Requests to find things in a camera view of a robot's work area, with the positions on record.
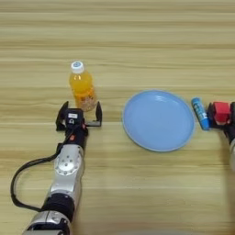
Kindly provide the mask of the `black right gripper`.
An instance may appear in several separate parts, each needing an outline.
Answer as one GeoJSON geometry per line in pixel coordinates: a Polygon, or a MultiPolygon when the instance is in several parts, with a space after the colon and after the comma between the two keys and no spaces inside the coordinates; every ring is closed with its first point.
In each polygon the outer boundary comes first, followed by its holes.
{"type": "MultiPolygon", "coordinates": [[[[215,123],[215,107],[210,103],[207,108],[207,116],[210,123],[215,123]]],[[[229,143],[235,140],[235,102],[230,103],[230,115],[226,121],[216,120],[216,127],[222,129],[229,143]]]]}

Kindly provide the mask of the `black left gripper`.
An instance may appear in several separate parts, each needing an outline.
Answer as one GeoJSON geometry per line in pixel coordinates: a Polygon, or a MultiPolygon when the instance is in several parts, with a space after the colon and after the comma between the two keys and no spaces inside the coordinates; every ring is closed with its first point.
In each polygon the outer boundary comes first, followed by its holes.
{"type": "Polygon", "coordinates": [[[89,128],[99,128],[102,126],[103,112],[100,102],[96,105],[96,121],[82,121],[82,122],[66,122],[65,125],[63,121],[65,120],[65,111],[69,106],[69,102],[66,101],[58,112],[56,118],[56,130],[65,131],[65,140],[63,144],[74,144],[80,147],[84,147],[86,138],[88,136],[89,128]]]}

